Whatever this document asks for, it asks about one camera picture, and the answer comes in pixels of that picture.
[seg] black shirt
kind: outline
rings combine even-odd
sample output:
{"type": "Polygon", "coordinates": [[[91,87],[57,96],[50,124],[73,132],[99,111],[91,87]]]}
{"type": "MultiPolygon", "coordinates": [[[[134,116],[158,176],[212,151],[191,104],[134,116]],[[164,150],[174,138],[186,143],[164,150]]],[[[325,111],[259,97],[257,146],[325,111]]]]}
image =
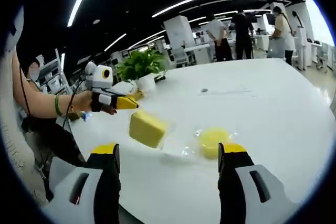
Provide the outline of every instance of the black shirt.
{"type": "Polygon", "coordinates": [[[236,25],[236,36],[249,37],[249,30],[253,30],[251,21],[244,14],[237,14],[232,18],[232,23],[236,25]]]}

